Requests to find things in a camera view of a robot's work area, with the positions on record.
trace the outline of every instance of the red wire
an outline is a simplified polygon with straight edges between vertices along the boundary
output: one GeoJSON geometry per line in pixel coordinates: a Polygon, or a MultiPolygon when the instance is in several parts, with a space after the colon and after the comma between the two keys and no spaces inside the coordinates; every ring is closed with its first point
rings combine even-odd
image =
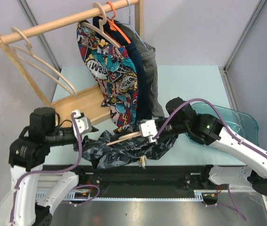
{"type": "Polygon", "coordinates": [[[220,185],[216,185],[216,187],[217,187],[217,194],[220,194],[222,192],[221,186],[220,185]]]}
{"type": "Polygon", "coordinates": [[[92,193],[92,190],[93,190],[93,187],[91,186],[90,189],[89,189],[89,193],[92,193]]]}

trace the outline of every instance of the wooden rod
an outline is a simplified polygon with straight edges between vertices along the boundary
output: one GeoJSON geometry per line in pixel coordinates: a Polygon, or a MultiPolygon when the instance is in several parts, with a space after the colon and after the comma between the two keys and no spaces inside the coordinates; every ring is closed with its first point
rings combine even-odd
{"type": "MultiPolygon", "coordinates": [[[[137,4],[139,0],[129,0],[130,4],[137,4]]],[[[119,0],[116,2],[113,2],[113,6],[115,9],[120,9],[128,6],[128,3],[126,0],[119,0]]],[[[103,6],[103,9],[106,13],[111,12],[113,9],[109,4],[106,4],[103,6]]],[[[101,15],[101,12],[98,8],[92,8],[84,12],[80,12],[71,16],[67,16],[58,20],[54,20],[45,24],[40,24],[28,29],[25,29],[22,31],[22,33],[27,37],[33,37],[45,32],[49,32],[55,29],[58,29],[60,27],[64,27],[70,24],[74,24],[76,22],[80,22],[82,20],[86,20],[95,16],[101,15]]],[[[8,45],[11,43],[14,43],[16,41],[22,40],[23,37],[18,33],[12,33],[7,35],[2,35],[1,40],[4,44],[8,45]]]]}

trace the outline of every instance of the gray pants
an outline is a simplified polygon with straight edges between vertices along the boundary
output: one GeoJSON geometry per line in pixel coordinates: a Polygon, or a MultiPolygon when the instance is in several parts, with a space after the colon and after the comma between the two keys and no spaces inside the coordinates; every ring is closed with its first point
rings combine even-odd
{"type": "Polygon", "coordinates": [[[129,37],[131,38],[137,49],[141,54],[141,58],[144,64],[145,75],[147,78],[147,84],[149,87],[149,105],[152,111],[152,115],[160,117],[164,116],[162,106],[158,102],[158,73],[157,73],[157,65],[155,61],[155,48],[145,43],[148,50],[145,48],[143,42],[138,38],[138,36],[134,33],[134,31],[123,25],[117,23],[118,27],[129,37]]]}

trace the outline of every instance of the crumpled black fabric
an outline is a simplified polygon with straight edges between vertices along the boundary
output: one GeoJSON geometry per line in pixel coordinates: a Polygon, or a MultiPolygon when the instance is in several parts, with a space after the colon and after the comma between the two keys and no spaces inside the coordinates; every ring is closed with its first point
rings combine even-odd
{"type": "Polygon", "coordinates": [[[159,143],[148,143],[147,138],[135,137],[120,143],[107,146],[107,143],[129,134],[125,131],[112,135],[105,130],[98,140],[83,140],[82,158],[92,163],[95,169],[109,169],[136,162],[145,155],[148,159],[158,160],[173,147],[177,136],[160,138],[159,143]]]}

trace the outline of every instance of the dark navy garment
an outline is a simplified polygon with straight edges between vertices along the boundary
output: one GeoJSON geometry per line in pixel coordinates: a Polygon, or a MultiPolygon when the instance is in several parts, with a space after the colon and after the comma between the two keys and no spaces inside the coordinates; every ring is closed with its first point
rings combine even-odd
{"type": "MultiPolygon", "coordinates": [[[[99,19],[101,19],[101,17],[99,16],[93,18],[93,25],[97,28],[99,28],[99,19]]],[[[149,89],[140,52],[138,51],[134,41],[131,38],[129,38],[131,43],[128,44],[125,38],[118,31],[112,31],[110,29],[108,22],[103,26],[103,28],[108,35],[116,40],[121,46],[124,46],[126,48],[128,56],[130,57],[136,68],[138,77],[138,106],[136,121],[140,121],[142,119],[152,119],[152,112],[150,110],[149,104],[149,89]]],[[[100,39],[104,39],[98,33],[97,36],[100,39]]]]}

